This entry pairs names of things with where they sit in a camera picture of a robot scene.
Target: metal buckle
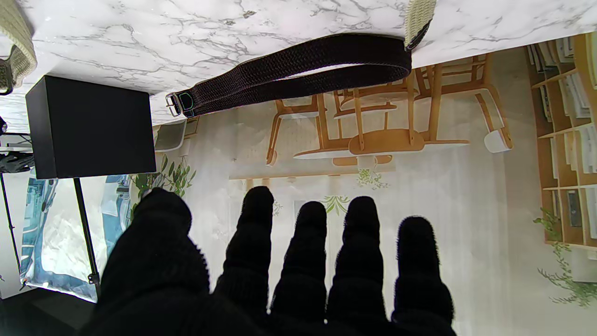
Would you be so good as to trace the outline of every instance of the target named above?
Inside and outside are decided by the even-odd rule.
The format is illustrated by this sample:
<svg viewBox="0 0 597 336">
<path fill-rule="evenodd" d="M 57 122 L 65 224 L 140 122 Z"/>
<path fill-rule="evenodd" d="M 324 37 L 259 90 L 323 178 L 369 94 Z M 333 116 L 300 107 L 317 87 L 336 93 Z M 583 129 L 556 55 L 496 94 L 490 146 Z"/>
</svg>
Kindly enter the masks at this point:
<svg viewBox="0 0 597 336">
<path fill-rule="evenodd" d="M 0 59 L 0 67 L 4 68 L 4 76 L 6 77 L 6 91 L 0 92 L 0 96 L 6 96 L 13 92 L 13 71 L 10 68 L 10 63 L 8 60 Z"/>
<path fill-rule="evenodd" d="M 179 97 L 174 93 L 166 94 L 166 106 L 173 117 L 178 117 L 182 113 L 183 105 L 180 103 Z"/>
</svg>

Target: woven strap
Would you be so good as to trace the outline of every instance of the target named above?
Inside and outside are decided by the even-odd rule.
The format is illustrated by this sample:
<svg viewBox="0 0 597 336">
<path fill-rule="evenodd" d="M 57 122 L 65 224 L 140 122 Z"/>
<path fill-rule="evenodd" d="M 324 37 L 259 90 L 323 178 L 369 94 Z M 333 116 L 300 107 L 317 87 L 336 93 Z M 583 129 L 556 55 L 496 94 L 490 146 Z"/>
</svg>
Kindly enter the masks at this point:
<svg viewBox="0 0 597 336">
<path fill-rule="evenodd" d="M 334 65 L 351 65 L 292 77 Z M 389 83 L 410 74 L 411 53 L 401 38 L 344 33 L 253 59 L 194 87 L 169 94 L 187 117 L 275 99 Z"/>
</svg>

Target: black glove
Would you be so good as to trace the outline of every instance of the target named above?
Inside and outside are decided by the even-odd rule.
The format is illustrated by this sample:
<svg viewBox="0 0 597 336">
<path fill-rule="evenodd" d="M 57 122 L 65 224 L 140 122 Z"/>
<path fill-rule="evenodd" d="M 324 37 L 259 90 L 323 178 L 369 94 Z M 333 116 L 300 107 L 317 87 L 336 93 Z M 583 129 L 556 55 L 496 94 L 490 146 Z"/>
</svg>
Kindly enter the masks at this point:
<svg viewBox="0 0 597 336">
<path fill-rule="evenodd" d="M 327 214 L 318 202 L 303 205 L 268 313 L 272 210 L 266 187 L 247 192 L 223 273 L 209 294 L 205 259 L 187 236 L 189 209 L 173 193 L 152 191 L 108 259 L 84 334 L 454 335 L 433 230 L 420 217 L 405 219 L 399 229 L 400 277 L 388 321 L 380 223 L 370 197 L 350 202 L 329 297 Z"/>
</svg>

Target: book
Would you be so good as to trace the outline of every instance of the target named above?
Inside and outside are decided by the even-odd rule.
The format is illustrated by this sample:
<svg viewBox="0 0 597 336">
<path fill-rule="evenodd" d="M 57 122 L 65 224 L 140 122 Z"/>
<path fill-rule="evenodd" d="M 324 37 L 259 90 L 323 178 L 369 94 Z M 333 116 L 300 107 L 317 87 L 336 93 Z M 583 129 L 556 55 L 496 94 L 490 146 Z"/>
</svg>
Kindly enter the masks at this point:
<svg viewBox="0 0 597 336">
<path fill-rule="evenodd" d="M 543 102 L 543 113 L 548 122 L 552 122 L 552 113 L 549 109 L 549 96 L 547 95 L 547 87 L 545 85 L 539 88 L 541 91 L 541 101 Z"/>
<path fill-rule="evenodd" d="M 590 134 L 589 144 L 592 150 L 592 155 L 590 156 L 591 166 L 593 173 L 597 173 L 597 131 L 595 130 L 595 126 L 589 126 L 587 129 Z"/>
<path fill-rule="evenodd" d="M 568 213 L 570 214 L 570 226 L 582 227 L 583 220 L 580 214 L 580 199 L 577 190 L 568 190 Z"/>
<path fill-rule="evenodd" d="M 552 170 L 553 170 L 553 178 L 558 178 L 558 161 L 556 159 L 556 139 L 550 138 L 549 142 L 552 147 Z"/>
<path fill-rule="evenodd" d="M 568 139 L 568 134 L 564 134 L 564 156 L 566 157 L 566 164 L 571 164 L 570 157 L 570 140 Z"/>
<path fill-rule="evenodd" d="M 560 213 L 559 213 L 559 196 L 558 196 L 559 191 L 554 190 L 552 192 L 552 200 L 553 200 L 553 214 L 557 217 L 560 218 Z"/>
<path fill-rule="evenodd" d="M 583 81 L 580 79 L 580 74 L 572 74 L 570 77 L 572 78 L 574 88 L 578 91 L 578 95 L 580 96 L 580 105 L 583 108 L 590 108 L 589 98 L 587 97 L 587 92 L 584 90 Z"/>
<path fill-rule="evenodd" d="M 574 106 L 574 115 L 577 118 L 590 118 L 591 111 L 590 108 L 583 107 L 582 97 L 577 90 L 576 85 L 574 84 L 574 80 L 572 76 L 566 76 L 563 79 L 564 86 L 567 88 L 567 93 L 570 94 L 572 105 Z"/>
<path fill-rule="evenodd" d="M 545 66 L 556 66 L 556 62 L 553 59 L 551 51 L 549 51 L 549 46 L 547 42 L 539 42 L 539 50 L 541 51 L 541 56 L 543 56 Z"/>
<path fill-rule="evenodd" d="M 589 213 L 589 233 L 597 239 L 597 188 L 586 188 L 587 212 Z"/>
<path fill-rule="evenodd" d="M 574 63 L 574 57 L 566 56 L 564 53 L 564 39 L 558 38 L 556 40 L 556 51 L 558 52 L 558 59 L 560 63 Z"/>
<path fill-rule="evenodd" d="M 587 65 L 593 90 L 597 90 L 597 33 L 592 32 L 585 35 L 587 42 Z"/>
<path fill-rule="evenodd" d="M 533 56 L 535 57 L 535 68 L 537 69 L 537 72 L 540 74 L 544 73 L 545 62 L 543 61 L 543 58 L 539 52 L 539 47 L 536 44 L 533 44 Z"/>
<path fill-rule="evenodd" d="M 532 65 L 535 65 L 535 58 L 533 57 L 533 51 L 531 50 L 530 45 L 527 45 L 527 53 L 528 53 L 528 60 L 531 62 Z"/>
<path fill-rule="evenodd" d="M 568 36 L 563 38 L 562 40 L 564 42 L 564 56 L 574 56 L 574 40 L 572 39 L 572 37 Z"/>
<path fill-rule="evenodd" d="M 576 156 L 576 138 L 574 137 L 573 132 L 566 133 L 565 138 L 568 139 L 568 147 L 566 147 L 566 150 L 569 152 L 568 155 L 570 156 L 570 169 L 577 171 L 578 158 Z"/>
<path fill-rule="evenodd" d="M 583 158 L 583 173 L 593 173 L 593 148 L 590 142 L 590 130 L 588 127 L 582 128 L 578 131 L 580 133 L 580 151 Z"/>
<path fill-rule="evenodd" d="M 560 93 L 562 94 L 562 101 L 564 103 L 564 115 L 570 115 L 570 111 L 574 111 L 574 103 L 570 101 L 570 94 L 568 94 L 564 81 L 559 80 L 558 85 L 560 86 Z"/>
</svg>

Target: marble surface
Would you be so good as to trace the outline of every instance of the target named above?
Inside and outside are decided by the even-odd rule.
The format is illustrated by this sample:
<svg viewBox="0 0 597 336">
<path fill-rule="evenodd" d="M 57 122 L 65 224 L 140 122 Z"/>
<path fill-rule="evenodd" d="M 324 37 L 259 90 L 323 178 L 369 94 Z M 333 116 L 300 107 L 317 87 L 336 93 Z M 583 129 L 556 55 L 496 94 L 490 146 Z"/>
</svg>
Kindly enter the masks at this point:
<svg viewBox="0 0 597 336">
<path fill-rule="evenodd" d="M 173 119 L 166 93 L 245 60 L 332 33 L 403 35 L 408 0 L 18 3 L 33 28 L 39 66 L 23 87 L 0 97 L 11 132 L 28 132 L 24 95 L 45 74 L 152 93 L 153 122 L 164 123 Z M 597 0 L 439 0 L 413 66 L 593 30 Z M 0 44 L 6 54 L 6 40 Z"/>
</svg>

